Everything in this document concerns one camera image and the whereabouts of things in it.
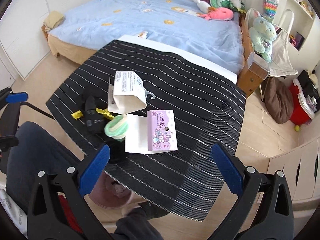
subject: pink plush toy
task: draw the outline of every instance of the pink plush toy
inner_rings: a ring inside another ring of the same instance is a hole
[[[233,11],[228,8],[214,8],[214,10],[210,11],[208,14],[201,14],[199,17],[204,18],[205,20],[217,20],[217,21],[229,21],[233,18]]]

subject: black striped mat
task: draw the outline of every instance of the black striped mat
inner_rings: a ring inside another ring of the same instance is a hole
[[[152,109],[174,110],[178,151],[129,154],[126,161],[108,164],[105,171],[133,192],[160,207],[202,221],[214,204],[223,178],[210,158],[219,141],[234,155],[245,106],[244,93],[230,80],[188,62],[174,53],[112,41],[83,63],[48,100],[47,106],[72,140],[90,155],[102,140],[72,118],[76,98],[89,84],[103,86],[102,101],[108,101],[108,82],[116,71],[135,71],[156,99],[147,99]]]

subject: metal screw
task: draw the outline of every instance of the metal screw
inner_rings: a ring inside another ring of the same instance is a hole
[[[74,167],[69,167],[69,168],[67,168],[67,173],[69,173],[69,174],[74,173],[75,170],[76,169]]]
[[[255,172],[256,172],[256,169],[255,169],[254,167],[249,166],[249,167],[247,168],[247,171],[248,171],[249,173],[255,173]]]
[[[282,171],[277,171],[277,174],[279,177],[283,177],[284,176],[284,173]]]
[[[44,174],[45,174],[45,172],[44,172],[44,171],[39,171],[39,172],[38,172],[38,176],[39,176],[39,177],[44,176]]]

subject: white plush toy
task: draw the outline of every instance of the white plush toy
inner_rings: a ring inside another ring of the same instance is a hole
[[[199,9],[204,13],[207,14],[209,12],[209,7],[211,7],[210,4],[208,4],[205,1],[201,1],[201,0],[193,0],[199,7]]]
[[[230,1],[232,3],[233,7],[238,10],[238,12],[245,13],[245,11],[241,9],[242,8],[242,3],[241,3],[240,0],[230,0]]]

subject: person's leg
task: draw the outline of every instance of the person's leg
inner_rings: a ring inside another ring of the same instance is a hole
[[[150,202],[139,203],[126,217],[116,222],[117,229],[111,236],[114,240],[163,240],[148,220],[167,214],[167,211]]]
[[[25,122],[16,133],[19,145],[10,150],[7,166],[8,195],[27,213],[33,183],[39,171],[57,174],[80,160],[46,130]]]

